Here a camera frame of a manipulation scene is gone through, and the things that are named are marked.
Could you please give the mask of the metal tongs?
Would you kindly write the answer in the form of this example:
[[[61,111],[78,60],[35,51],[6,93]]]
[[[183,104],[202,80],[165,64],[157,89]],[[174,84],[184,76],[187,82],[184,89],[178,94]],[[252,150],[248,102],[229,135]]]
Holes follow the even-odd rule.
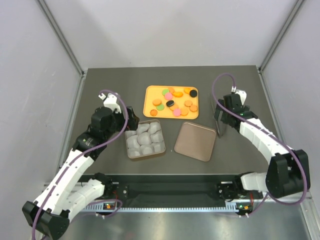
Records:
[[[217,132],[218,137],[222,137],[226,132],[227,125],[223,122],[217,122],[214,119],[214,110],[215,110],[216,105],[217,105],[217,102],[214,99],[212,99],[211,100],[211,107],[212,107],[212,111],[213,111],[213,120],[215,123],[216,132]]]

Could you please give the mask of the orange swirl cookie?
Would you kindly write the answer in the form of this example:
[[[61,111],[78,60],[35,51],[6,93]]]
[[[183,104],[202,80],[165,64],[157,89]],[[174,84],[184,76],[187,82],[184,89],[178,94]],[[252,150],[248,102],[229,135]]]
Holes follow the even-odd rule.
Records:
[[[158,111],[156,109],[152,109],[150,111],[150,115],[153,116],[153,117],[155,117],[157,114],[158,114]]]

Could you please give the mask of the orange round cookie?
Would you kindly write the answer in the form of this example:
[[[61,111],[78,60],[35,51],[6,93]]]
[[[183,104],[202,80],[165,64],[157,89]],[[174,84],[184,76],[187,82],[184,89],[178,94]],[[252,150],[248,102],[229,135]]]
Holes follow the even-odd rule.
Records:
[[[191,106],[193,105],[193,103],[192,103],[191,100],[186,100],[186,101],[184,102],[184,105],[185,105],[186,107],[191,107]]]

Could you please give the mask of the pink sandwich cookie bottom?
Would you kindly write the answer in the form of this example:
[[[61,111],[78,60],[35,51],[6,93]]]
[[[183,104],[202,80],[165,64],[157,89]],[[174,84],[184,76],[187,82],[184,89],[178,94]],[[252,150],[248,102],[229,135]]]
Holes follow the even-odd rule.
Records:
[[[172,111],[172,113],[173,113],[173,115],[174,115],[175,117],[179,117],[179,116],[182,114],[182,111],[181,111],[181,109],[176,108],[176,109],[174,109],[174,110]]]

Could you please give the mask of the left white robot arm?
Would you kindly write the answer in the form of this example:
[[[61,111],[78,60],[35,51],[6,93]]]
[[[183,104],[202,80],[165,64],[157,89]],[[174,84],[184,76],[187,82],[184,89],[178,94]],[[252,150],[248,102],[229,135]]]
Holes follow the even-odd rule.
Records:
[[[98,159],[108,144],[125,131],[135,131],[140,119],[132,107],[123,111],[99,107],[91,116],[87,130],[79,135],[67,159],[46,189],[34,200],[27,201],[22,212],[36,232],[52,240],[60,239],[75,216],[98,198],[109,199],[114,195],[112,179],[96,173],[88,183],[72,192],[84,172]]]

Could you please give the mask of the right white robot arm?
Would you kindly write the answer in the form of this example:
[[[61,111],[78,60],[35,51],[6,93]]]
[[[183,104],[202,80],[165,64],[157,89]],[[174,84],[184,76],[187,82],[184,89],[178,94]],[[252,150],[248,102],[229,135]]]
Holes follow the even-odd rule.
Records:
[[[302,149],[294,150],[276,138],[244,101],[238,93],[225,95],[217,100],[214,118],[251,142],[267,161],[268,169],[264,173],[247,172],[236,176],[234,194],[245,198],[251,191],[259,191],[279,199],[308,191],[311,180],[307,153]]]

